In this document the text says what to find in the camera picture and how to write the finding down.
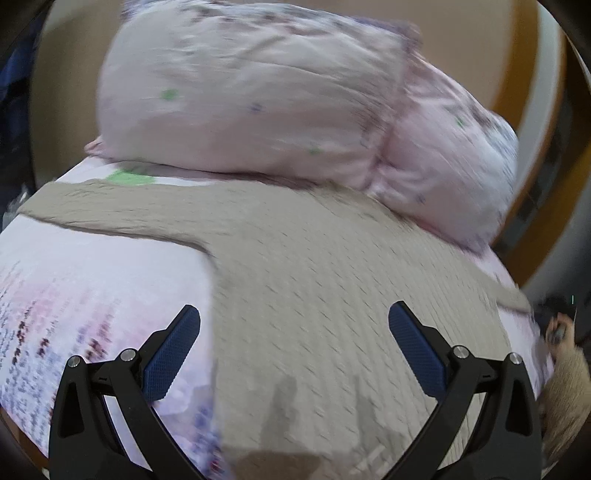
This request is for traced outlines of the person's right hand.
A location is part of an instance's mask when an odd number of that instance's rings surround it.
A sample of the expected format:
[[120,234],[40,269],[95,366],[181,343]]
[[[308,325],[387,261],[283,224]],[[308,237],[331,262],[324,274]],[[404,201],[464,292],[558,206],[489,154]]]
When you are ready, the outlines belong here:
[[550,320],[545,340],[553,359],[575,349],[574,332],[574,322],[568,315],[558,313]]

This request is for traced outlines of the right forearm, beige fleece sleeve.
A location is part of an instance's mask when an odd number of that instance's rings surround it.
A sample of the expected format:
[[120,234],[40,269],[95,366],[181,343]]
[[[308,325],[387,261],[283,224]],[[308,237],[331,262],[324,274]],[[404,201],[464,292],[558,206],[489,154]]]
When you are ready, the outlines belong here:
[[559,350],[554,374],[538,398],[538,407],[546,471],[565,454],[590,414],[590,373],[579,347]]

